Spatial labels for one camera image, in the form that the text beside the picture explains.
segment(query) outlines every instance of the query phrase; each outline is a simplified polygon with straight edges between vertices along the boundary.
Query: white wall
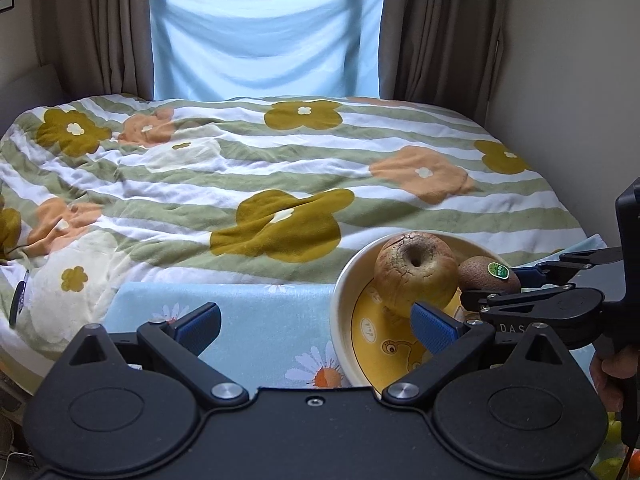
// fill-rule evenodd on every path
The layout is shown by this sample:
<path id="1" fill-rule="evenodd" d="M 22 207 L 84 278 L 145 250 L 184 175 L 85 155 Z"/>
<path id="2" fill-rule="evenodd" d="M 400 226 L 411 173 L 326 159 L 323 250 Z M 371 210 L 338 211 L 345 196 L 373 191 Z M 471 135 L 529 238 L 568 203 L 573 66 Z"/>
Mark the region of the white wall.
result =
<path id="1" fill-rule="evenodd" d="M 487 129 L 618 243 L 614 200 L 640 176 L 640 0 L 509 0 L 506 34 Z"/>
<path id="2" fill-rule="evenodd" d="M 38 66 L 31 22 L 31 0 L 14 0 L 0 14 L 0 88 Z"/>

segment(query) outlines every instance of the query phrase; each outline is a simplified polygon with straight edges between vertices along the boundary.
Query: bed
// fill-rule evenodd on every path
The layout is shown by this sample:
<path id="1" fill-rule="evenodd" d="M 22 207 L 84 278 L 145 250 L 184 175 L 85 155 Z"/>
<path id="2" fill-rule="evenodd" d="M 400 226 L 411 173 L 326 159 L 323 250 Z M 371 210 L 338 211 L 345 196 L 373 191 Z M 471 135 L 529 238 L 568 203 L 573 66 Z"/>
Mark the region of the bed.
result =
<path id="1" fill-rule="evenodd" d="M 585 239 L 474 122 L 369 98 L 35 108 L 2 138 L 0 182 L 0 362 L 28 390 L 125 282 L 333 283 L 407 229 L 460 234 L 511 265 Z"/>

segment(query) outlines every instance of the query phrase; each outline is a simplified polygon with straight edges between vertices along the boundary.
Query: light blue curtain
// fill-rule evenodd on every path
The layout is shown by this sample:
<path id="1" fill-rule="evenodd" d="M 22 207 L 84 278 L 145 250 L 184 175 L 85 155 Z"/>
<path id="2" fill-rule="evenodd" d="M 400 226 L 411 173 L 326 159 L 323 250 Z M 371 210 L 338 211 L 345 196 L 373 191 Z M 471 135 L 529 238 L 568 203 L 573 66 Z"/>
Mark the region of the light blue curtain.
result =
<path id="1" fill-rule="evenodd" d="M 378 94 L 383 0 L 150 0 L 155 99 Z"/>

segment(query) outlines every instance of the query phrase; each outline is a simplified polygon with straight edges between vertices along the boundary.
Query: bowl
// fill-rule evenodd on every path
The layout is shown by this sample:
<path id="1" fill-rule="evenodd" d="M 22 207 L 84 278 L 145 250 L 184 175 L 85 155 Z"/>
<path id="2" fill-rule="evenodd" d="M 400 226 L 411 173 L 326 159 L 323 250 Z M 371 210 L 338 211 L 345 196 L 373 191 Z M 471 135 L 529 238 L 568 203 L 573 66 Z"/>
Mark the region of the bowl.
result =
<path id="1" fill-rule="evenodd" d="M 458 263 L 488 256 L 507 265 L 487 248 L 440 231 L 422 230 L 443 240 Z M 331 299 L 329 324 L 342 371 L 353 386 L 373 386 L 380 393 L 389 384 L 430 359 L 431 354 L 411 332 L 409 320 L 387 309 L 372 285 L 373 269 L 389 235 L 361 249 L 344 267 Z M 460 319 L 460 291 L 444 311 Z"/>

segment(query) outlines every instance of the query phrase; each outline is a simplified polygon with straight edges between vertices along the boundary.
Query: hand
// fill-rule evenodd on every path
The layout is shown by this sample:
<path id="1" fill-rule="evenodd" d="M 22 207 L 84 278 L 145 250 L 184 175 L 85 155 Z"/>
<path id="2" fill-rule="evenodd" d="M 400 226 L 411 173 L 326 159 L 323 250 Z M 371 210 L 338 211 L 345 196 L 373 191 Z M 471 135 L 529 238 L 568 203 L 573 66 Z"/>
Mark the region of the hand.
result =
<path id="1" fill-rule="evenodd" d="M 591 379 L 608 412 L 619 412 L 623 402 L 622 392 L 610 378 L 628 379 L 637 370 L 638 349 L 631 346 L 604 360 L 597 355 L 593 356 L 589 366 Z"/>

